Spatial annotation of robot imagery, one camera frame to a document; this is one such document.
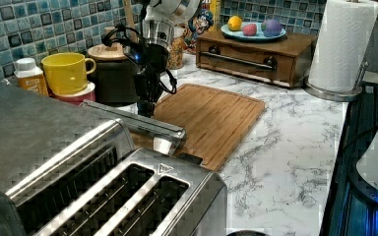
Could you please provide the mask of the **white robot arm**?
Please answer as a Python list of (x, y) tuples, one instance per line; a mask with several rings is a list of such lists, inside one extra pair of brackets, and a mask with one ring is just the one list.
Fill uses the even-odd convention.
[(177, 93), (177, 80), (167, 68), (174, 27), (188, 22), (201, 10), (201, 0), (139, 0), (138, 41), (124, 47), (126, 57), (138, 66), (134, 75), (138, 114), (152, 117), (165, 91)]

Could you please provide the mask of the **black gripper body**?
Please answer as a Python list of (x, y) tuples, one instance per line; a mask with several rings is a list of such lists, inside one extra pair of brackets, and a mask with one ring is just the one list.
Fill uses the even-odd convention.
[(157, 102), (164, 91), (170, 92), (160, 79), (160, 75), (166, 72), (169, 56), (166, 48), (132, 42), (124, 47), (124, 55), (138, 67), (133, 78), (139, 101)]

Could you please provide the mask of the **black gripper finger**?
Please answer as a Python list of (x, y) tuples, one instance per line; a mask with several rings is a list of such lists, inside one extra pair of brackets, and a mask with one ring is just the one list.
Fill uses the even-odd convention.
[(138, 114), (145, 117), (153, 117), (156, 104), (154, 102), (142, 100), (137, 102)]

